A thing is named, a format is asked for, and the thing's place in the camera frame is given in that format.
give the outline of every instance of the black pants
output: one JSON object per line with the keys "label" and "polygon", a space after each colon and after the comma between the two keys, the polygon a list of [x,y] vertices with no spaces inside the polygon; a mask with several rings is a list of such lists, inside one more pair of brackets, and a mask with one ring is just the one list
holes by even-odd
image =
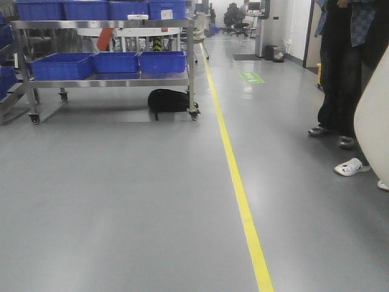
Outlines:
{"label": "black pants", "polygon": [[322,32],[320,58],[325,98],[318,112],[319,126],[355,137],[354,112],[361,95],[361,46],[352,47],[351,9],[329,11]]}

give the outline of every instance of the sticker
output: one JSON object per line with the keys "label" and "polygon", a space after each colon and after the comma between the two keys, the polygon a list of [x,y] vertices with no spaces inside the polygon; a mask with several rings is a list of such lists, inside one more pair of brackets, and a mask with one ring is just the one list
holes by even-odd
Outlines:
{"label": "sticker", "polygon": [[172,9],[169,9],[169,10],[161,10],[160,11],[160,18],[162,20],[165,20],[165,19],[173,19],[173,11]]}
{"label": "sticker", "polygon": [[255,72],[240,72],[239,75],[247,83],[265,83],[265,81],[263,81]]}

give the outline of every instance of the green floor sign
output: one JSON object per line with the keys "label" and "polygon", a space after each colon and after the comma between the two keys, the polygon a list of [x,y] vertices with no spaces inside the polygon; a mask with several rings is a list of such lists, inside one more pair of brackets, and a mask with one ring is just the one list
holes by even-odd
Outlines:
{"label": "green floor sign", "polygon": [[263,79],[255,72],[240,72],[240,76],[247,83],[264,83]]}

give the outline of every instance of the white label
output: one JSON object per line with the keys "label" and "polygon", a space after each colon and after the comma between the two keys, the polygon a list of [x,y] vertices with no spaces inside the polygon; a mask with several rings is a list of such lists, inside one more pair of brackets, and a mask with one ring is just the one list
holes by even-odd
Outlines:
{"label": "white label", "polygon": [[160,11],[160,18],[163,19],[173,19],[173,11],[172,9],[169,10],[161,10]]}

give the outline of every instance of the black floor mat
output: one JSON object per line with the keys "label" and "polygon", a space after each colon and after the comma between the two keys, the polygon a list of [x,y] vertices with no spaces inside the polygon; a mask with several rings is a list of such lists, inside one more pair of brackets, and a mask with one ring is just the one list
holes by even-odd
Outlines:
{"label": "black floor mat", "polygon": [[233,54],[235,61],[261,61],[262,59],[254,54]]}

